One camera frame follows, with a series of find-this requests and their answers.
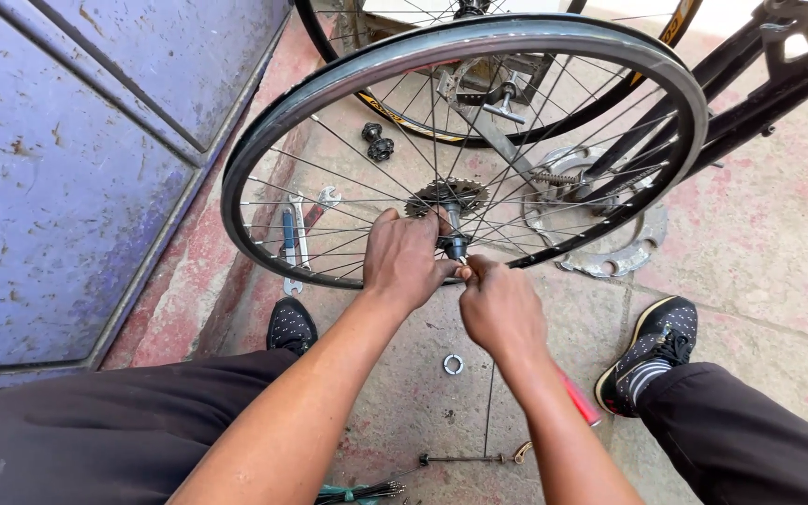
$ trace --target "black sneaker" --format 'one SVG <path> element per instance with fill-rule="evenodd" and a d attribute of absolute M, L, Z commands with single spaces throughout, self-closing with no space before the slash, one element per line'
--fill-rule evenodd
<path fill-rule="evenodd" d="M 632 371 L 651 360 L 684 365 L 696 343 L 697 308 L 690 300 L 670 296 L 650 305 L 637 319 L 628 350 L 597 379 L 597 403 L 614 414 L 637 417 L 628 391 Z"/>
<path fill-rule="evenodd" d="M 287 296 L 273 307 L 267 349 L 287 349 L 302 356 L 317 342 L 317 325 L 298 300 Z"/>

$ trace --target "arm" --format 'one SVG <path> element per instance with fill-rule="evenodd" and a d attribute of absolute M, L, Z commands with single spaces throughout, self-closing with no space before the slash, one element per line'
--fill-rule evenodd
<path fill-rule="evenodd" d="M 460 264 L 434 259 L 438 215 L 383 212 L 364 290 L 297 362 L 232 422 L 169 503 L 312 504 L 354 398 L 392 335 Z"/>
<path fill-rule="evenodd" d="M 462 277 L 463 324 L 488 350 L 529 423 L 548 504 L 642 504 L 573 406 L 548 353 L 541 301 L 522 270 L 481 255 Z"/>

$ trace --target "hand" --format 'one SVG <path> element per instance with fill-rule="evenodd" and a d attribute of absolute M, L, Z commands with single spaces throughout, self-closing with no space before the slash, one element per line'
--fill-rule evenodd
<path fill-rule="evenodd" d="M 461 317 L 466 333 L 495 361 L 548 356 L 548 322 L 532 281 L 481 254 L 467 258 L 457 273 L 466 281 Z"/>
<path fill-rule="evenodd" d="M 372 293 L 396 308 L 411 312 L 425 304 L 462 265 L 455 260 L 435 259 L 435 241 L 440 222 L 449 227 L 444 209 L 434 208 L 423 217 L 400 218 L 387 209 L 376 217 L 366 241 L 364 292 Z"/>

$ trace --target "person's left hand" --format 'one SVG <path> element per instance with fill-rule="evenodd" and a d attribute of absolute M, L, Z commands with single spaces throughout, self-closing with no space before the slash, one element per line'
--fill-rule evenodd
<path fill-rule="evenodd" d="M 447 213 L 436 208 L 423 217 L 404 217 L 386 209 L 376 217 L 366 242 L 364 292 L 409 315 L 425 304 L 445 277 L 453 277 L 462 265 L 447 258 L 435 259 L 435 241 L 450 225 Z"/>

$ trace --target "metal ring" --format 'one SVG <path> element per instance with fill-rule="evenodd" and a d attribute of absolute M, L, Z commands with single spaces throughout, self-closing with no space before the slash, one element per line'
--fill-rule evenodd
<path fill-rule="evenodd" d="M 450 368 L 448 368 L 448 363 L 451 361 L 451 359 L 454 359 L 458 363 L 460 363 L 460 366 L 457 367 L 456 371 L 451 370 Z M 458 373 L 463 372 L 463 358 L 461 358 L 460 356 L 457 356 L 456 354 L 449 354 L 447 356 L 447 358 L 444 359 L 444 371 L 451 374 L 451 375 L 456 375 Z"/>

